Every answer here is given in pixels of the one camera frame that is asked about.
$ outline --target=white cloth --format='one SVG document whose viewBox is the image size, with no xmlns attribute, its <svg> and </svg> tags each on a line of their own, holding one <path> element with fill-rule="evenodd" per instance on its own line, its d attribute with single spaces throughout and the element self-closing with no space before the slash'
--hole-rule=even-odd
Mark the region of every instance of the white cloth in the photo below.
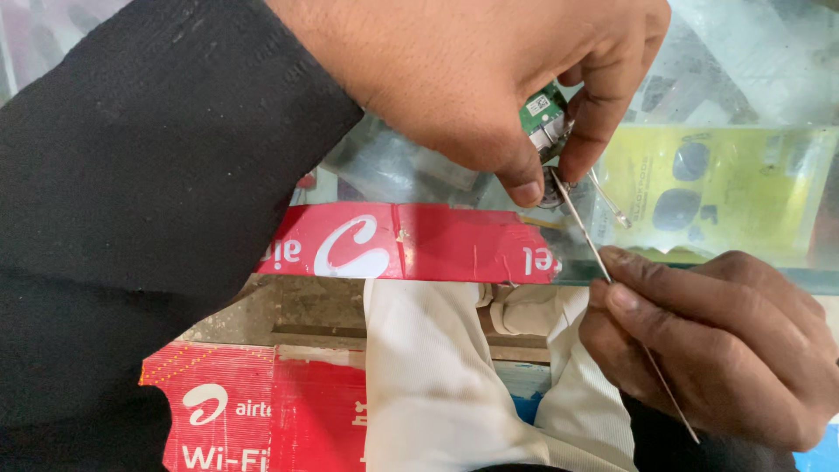
<svg viewBox="0 0 839 472">
<path fill-rule="evenodd" d="M 516 415 L 492 367 L 475 308 L 484 293 L 473 283 L 367 281 L 367 471 L 462 472 L 514 463 L 635 470 L 629 415 L 580 344 L 582 317 L 568 327 L 572 313 L 551 315 L 558 320 L 548 337 L 553 387 L 534 427 Z M 585 306 L 579 292 L 572 295 L 570 302 Z M 541 300 L 520 305 L 556 310 L 555 296 Z M 512 320 L 521 313 L 509 314 L 505 326 L 516 329 Z"/>
</svg>

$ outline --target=component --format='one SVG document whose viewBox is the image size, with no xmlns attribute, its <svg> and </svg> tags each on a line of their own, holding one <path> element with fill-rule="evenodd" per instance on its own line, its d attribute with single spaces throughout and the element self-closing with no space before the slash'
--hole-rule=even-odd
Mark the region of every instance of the component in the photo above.
<svg viewBox="0 0 839 472">
<path fill-rule="evenodd" d="M 568 102 L 557 81 L 533 94 L 519 110 L 522 129 L 539 151 L 542 164 L 562 151 L 573 122 L 568 118 Z"/>
</svg>

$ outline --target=glass display case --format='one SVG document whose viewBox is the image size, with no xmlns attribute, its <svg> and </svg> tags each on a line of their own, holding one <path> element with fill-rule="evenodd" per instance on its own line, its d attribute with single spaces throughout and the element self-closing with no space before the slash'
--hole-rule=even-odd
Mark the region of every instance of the glass display case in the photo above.
<svg viewBox="0 0 839 472">
<path fill-rule="evenodd" d="M 57 65 L 123 0 L 0 0 L 0 99 Z M 806 290 L 839 294 L 839 3 L 672 0 L 649 74 L 596 171 L 571 192 L 597 244 L 676 266 L 730 249 Z M 575 90 L 563 89 L 565 97 Z M 563 260 L 557 284 L 600 271 L 564 206 L 515 207 L 494 176 L 452 164 L 368 114 L 294 202 L 442 202 L 510 210 Z"/>
</svg>

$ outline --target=hand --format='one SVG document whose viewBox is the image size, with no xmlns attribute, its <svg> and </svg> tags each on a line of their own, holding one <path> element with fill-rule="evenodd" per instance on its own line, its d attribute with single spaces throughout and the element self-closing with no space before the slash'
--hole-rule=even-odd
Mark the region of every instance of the hand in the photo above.
<svg viewBox="0 0 839 472">
<path fill-rule="evenodd" d="M 839 412 L 839 349 L 812 296 L 740 252 L 691 270 L 601 255 L 617 283 L 592 282 L 580 338 L 613 385 L 675 417 L 646 344 L 694 427 L 788 451 L 818 444 Z"/>
<path fill-rule="evenodd" d="M 539 203 L 524 101 L 559 76 L 583 81 L 561 156 L 567 181 L 594 165 L 670 23 L 666 0 L 268 0 L 361 106 L 418 144 L 494 172 L 513 201 Z"/>
</svg>

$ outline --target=white logo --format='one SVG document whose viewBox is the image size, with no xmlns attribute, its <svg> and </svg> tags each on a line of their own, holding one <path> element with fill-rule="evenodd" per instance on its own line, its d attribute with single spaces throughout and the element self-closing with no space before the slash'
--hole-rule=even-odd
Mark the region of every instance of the white logo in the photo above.
<svg viewBox="0 0 839 472">
<path fill-rule="evenodd" d="M 329 251 L 332 245 L 346 233 L 348 229 L 357 223 L 364 223 L 364 226 L 352 237 L 356 244 L 364 244 L 373 238 L 376 233 L 376 218 L 373 215 L 362 215 L 355 217 L 341 225 L 329 235 L 320 245 L 315 255 L 315 275 L 327 277 L 350 277 L 358 279 L 379 277 L 388 268 L 390 254 L 382 248 L 370 249 L 355 259 L 338 267 L 329 263 Z"/>
<path fill-rule="evenodd" d="M 186 392 L 183 402 L 184 406 L 192 408 L 193 406 L 200 405 L 207 400 L 218 401 L 216 410 L 209 417 L 206 417 L 201 421 L 198 421 L 198 418 L 204 414 L 204 410 L 201 408 L 195 410 L 190 416 L 190 424 L 195 426 L 207 424 L 221 415 L 221 412 L 224 411 L 224 407 L 227 406 L 227 391 L 224 390 L 224 387 L 218 384 L 198 385 L 196 388 Z"/>
</svg>

